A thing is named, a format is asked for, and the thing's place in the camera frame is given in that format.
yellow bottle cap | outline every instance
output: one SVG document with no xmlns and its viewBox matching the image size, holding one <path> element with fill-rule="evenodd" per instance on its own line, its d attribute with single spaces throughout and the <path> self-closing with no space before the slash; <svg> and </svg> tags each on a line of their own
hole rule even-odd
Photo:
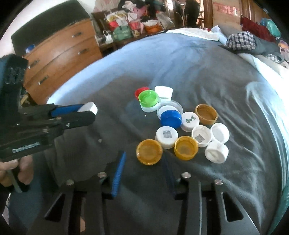
<svg viewBox="0 0 289 235">
<path fill-rule="evenodd" d="M 154 139 L 146 139 L 140 142 L 136 148 L 138 160 L 145 165 L 156 164 L 161 159 L 162 153 L 162 146 Z"/>
<path fill-rule="evenodd" d="M 198 152 L 198 143 L 190 136 L 181 136 L 175 142 L 175 155 L 181 160 L 191 160 Z"/>
</svg>

bed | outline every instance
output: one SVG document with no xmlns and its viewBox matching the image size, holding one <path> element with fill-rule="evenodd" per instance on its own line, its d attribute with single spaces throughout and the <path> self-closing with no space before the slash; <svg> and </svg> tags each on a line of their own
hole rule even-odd
<svg viewBox="0 0 289 235">
<path fill-rule="evenodd" d="M 247 61 L 219 42 L 163 33 L 132 42 L 91 64 L 48 100 L 60 105 L 93 101 L 99 111 L 87 127 L 67 130 L 45 152 L 60 185 L 86 180 L 103 171 L 123 149 L 128 158 L 120 194 L 108 204 L 112 234 L 175 235 L 180 204 L 168 194 L 160 164 L 138 162 L 135 149 L 154 139 L 156 113 L 144 113 L 134 97 L 139 87 L 174 89 L 172 99 L 184 111 L 212 105 L 218 122 L 230 131 L 224 164 L 204 156 L 174 157 L 174 171 L 191 172 L 201 182 L 221 179 L 241 202 L 260 234 L 266 234 L 288 178 L 288 102 L 282 84 L 274 86 Z M 179 136 L 189 135 L 177 130 Z"/>
</svg>

hand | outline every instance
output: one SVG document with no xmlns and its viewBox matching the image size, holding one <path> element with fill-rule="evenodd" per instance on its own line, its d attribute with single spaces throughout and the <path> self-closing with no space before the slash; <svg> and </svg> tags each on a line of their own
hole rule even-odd
<svg viewBox="0 0 289 235">
<path fill-rule="evenodd" d="M 9 162 L 0 162 L 0 184 L 4 187 L 9 187 L 12 185 L 10 178 L 8 177 L 6 171 L 12 170 L 19 165 L 20 172 L 18 174 L 18 179 L 20 182 L 28 185 L 33 179 L 33 161 L 32 155 L 22 157 L 19 161 L 13 160 Z"/>
</svg>

wooden dresser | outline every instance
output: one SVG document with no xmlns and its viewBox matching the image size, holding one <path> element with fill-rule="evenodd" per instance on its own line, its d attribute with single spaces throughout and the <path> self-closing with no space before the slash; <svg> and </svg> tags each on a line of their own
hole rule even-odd
<svg viewBox="0 0 289 235">
<path fill-rule="evenodd" d="M 90 19 L 68 26 L 24 56 L 29 61 L 23 86 L 37 104 L 76 73 L 102 58 Z"/>
</svg>

drawer handle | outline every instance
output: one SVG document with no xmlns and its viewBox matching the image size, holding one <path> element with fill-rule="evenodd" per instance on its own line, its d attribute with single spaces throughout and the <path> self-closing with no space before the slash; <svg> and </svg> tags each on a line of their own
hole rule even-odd
<svg viewBox="0 0 289 235">
<path fill-rule="evenodd" d="M 35 60 L 31 65 L 28 66 L 28 69 L 31 69 L 33 66 L 37 65 L 40 60 Z"/>
<path fill-rule="evenodd" d="M 45 76 L 40 82 L 38 82 L 38 85 L 41 85 L 47 78 L 49 78 L 49 76 Z"/>
<path fill-rule="evenodd" d="M 88 51 L 88 49 L 85 48 L 85 49 L 83 49 L 82 51 L 79 51 L 78 54 L 81 55 L 81 54 L 83 54 L 83 53 L 85 53 L 85 52 L 87 52 L 87 51 Z"/>
<path fill-rule="evenodd" d="M 80 36 L 82 34 L 82 32 L 79 32 L 77 34 L 72 35 L 73 38 L 76 38 L 77 36 Z"/>
</svg>

